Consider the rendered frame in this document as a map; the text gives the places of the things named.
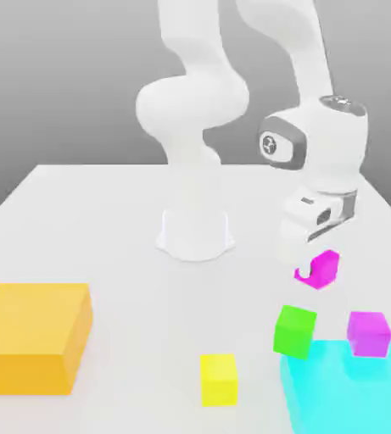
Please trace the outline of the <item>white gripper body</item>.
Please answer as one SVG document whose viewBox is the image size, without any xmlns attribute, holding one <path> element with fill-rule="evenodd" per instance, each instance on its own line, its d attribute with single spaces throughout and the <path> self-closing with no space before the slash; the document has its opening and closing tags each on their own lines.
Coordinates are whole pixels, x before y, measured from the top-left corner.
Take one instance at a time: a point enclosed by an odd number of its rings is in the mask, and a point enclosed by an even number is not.
<svg viewBox="0 0 391 434">
<path fill-rule="evenodd" d="M 321 229 L 306 227 L 289 218 L 283 218 L 279 225 L 276 243 L 278 258 L 285 264 L 298 268 L 299 258 L 306 253 L 315 257 L 338 244 L 344 228 L 353 223 L 348 219 L 335 225 L 323 226 Z"/>
</svg>

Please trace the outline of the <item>small green cube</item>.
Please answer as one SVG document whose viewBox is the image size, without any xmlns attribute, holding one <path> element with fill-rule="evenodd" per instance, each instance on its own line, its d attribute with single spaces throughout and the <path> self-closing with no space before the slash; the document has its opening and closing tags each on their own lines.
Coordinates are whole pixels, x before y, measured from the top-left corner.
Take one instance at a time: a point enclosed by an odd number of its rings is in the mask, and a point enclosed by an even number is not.
<svg viewBox="0 0 391 434">
<path fill-rule="evenodd" d="M 307 359 L 316 318 L 314 311 L 283 305 L 275 324 L 273 351 L 296 359 Z"/>
</svg>

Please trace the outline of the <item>large orange box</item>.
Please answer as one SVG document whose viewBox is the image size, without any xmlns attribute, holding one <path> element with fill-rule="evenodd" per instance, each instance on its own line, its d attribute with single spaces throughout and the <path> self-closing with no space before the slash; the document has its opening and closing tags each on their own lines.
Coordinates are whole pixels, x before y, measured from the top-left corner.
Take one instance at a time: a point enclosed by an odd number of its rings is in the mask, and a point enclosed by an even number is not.
<svg viewBox="0 0 391 434">
<path fill-rule="evenodd" d="M 86 283 L 0 283 L 0 395 L 69 395 L 92 329 Z"/>
</svg>

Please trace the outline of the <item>large cyan box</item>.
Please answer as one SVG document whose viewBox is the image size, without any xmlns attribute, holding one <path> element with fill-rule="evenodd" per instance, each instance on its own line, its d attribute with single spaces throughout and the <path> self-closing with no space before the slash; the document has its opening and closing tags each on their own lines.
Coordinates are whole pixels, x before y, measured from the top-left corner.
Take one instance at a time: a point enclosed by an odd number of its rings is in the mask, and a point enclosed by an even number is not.
<svg viewBox="0 0 391 434">
<path fill-rule="evenodd" d="M 293 434 L 391 434 L 391 345 L 360 358 L 347 341 L 313 341 L 308 359 L 281 357 L 280 376 Z"/>
</svg>

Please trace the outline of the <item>small purple cube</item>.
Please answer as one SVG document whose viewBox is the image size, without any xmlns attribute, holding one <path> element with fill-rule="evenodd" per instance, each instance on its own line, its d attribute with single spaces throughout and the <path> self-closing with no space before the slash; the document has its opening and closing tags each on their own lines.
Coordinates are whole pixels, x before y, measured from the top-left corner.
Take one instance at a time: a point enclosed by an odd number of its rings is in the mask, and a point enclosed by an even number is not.
<svg viewBox="0 0 391 434">
<path fill-rule="evenodd" d="M 386 358 L 391 328 L 382 312 L 352 311 L 347 339 L 355 357 Z"/>
</svg>

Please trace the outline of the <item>small yellow cube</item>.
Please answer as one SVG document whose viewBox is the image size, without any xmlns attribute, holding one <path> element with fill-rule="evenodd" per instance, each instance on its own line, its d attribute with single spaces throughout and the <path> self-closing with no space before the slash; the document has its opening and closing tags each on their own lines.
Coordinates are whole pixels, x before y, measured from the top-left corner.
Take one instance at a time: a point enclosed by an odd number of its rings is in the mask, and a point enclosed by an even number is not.
<svg viewBox="0 0 391 434">
<path fill-rule="evenodd" d="M 237 404 L 238 378 L 232 353 L 200 356 L 201 404 L 203 407 Z"/>
</svg>

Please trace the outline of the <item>small magenta cube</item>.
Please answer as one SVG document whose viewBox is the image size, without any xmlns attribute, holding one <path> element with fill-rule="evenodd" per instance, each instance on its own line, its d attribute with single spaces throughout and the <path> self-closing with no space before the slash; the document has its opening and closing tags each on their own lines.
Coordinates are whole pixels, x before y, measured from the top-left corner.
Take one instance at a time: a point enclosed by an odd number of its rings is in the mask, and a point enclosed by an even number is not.
<svg viewBox="0 0 391 434">
<path fill-rule="evenodd" d="M 316 290 L 321 290 L 335 281 L 339 259 L 339 253 L 326 250 L 310 261 L 310 275 L 308 277 L 303 277 L 299 269 L 296 269 L 294 278 Z"/>
</svg>

